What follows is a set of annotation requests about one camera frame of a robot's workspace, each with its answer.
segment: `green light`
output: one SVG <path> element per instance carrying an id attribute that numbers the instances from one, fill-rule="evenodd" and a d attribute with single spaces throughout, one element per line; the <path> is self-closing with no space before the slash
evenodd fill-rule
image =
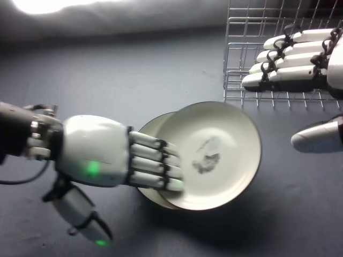
<path id="1" fill-rule="evenodd" d="M 105 240 L 96 240 L 95 243 L 100 246 L 106 246 L 107 242 Z"/>
<path id="2" fill-rule="evenodd" d="M 99 163 L 97 161 L 90 161 L 87 167 L 87 175 L 96 177 L 99 174 Z"/>

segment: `metal wire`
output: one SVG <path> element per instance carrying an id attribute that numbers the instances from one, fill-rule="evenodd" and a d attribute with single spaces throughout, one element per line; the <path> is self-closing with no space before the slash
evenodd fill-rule
<path id="1" fill-rule="evenodd" d="M 321 0 L 312 6 L 305 6 L 310 1 L 298 0 L 295 7 L 289 6 L 285 0 L 279 3 L 276 0 L 265 0 L 264 3 L 249 0 L 242 7 L 243 2 L 229 1 L 223 60 L 224 102 L 238 100 L 242 107 L 245 101 L 256 101 L 257 107 L 261 102 L 270 102 L 273 108 L 281 101 L 287 102 L 289 108 L 294 102 L 301 102 L 305 108 L 309 104 L 320 104 L 323 109 L 329 104 L 335 104 L 340 109 L 343 102 L 333 99 L 323 90 L 310 93 L 255 93 L 242 87 L 242 79 L 257 63 L 256 58 L 264 50 L 263 44 L 267 39 L 281 35 L 284 27 L 293 23 L 300 24 L 303 30 L 336 27 L 339 19 L 335 16 L 343 13 L 339 0 L 332 2 L 332 6 L 324 3 L 325 8 L 320 7 L 323 6 Z"/>

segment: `dark gray surface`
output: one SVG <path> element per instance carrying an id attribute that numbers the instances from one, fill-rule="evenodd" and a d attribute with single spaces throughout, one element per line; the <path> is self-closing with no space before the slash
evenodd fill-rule
<path id="1" fill-rule="evenodd" d="M 221 101 L 224 32 L 20 49 L 0 57 L 0 100 L 54 103 L 60 119 L 100 115 L 138 130 L 186 105 Z M 343 255 L 341 154 L 300 154 L 289 142 L 301 127 L 337 111 L 319 105 L 289 110 L 285 103 L 257 109 L 254 102 L 244 110 L 260 130 L 263 158 L 250 187 L 229 205 L 170 211 L 134 188 L 82 186 L 114 233 L 114 247 L 101 248 L 68 237 L 68 225 L 40 201 L 55 177 L 50 168 L 34 183 L 0 187 L 0 256 Z M 39 165 L 10 158 L 1 177 L 30 176 Z"/>

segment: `white plate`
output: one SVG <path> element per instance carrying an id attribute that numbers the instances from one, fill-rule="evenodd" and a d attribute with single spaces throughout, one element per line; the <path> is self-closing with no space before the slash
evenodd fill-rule
<path id="1" fill-rule="evenodd" d="M 250 184 L 259 167 L 258 130 L 241 109 L 229 104 L 185 107 L 165 121 L 156 137 L 180 148 L 185 189 L 160 194 L 183 209 L 212 209 L 231 201 Z"/>
<path id="2" fill-rule="evenodd" d="M 150 135 L 152 137 L 156 137 L 156 134 L 160 127 L 165 123 L 165 121 L 170 118 L 174 112 L 170 112 L 168 114 L 163 114 L 157 118 L 154 118 L 153 120 L 149 121 L 147 124 L 145 124 L 141 129 L 140 133 Z M 157 203 L 160 206 L 163 206 L 165 208 L 169 209 L 178 209 L 176 206 L 173 206 L 171 203 L 166 201 L 156 190 L 153 189 L 146 189 L 146 188 L 138 188 L 138 190 L 141 191 L 141 193 L 147 197 L 149 200 Z"/>

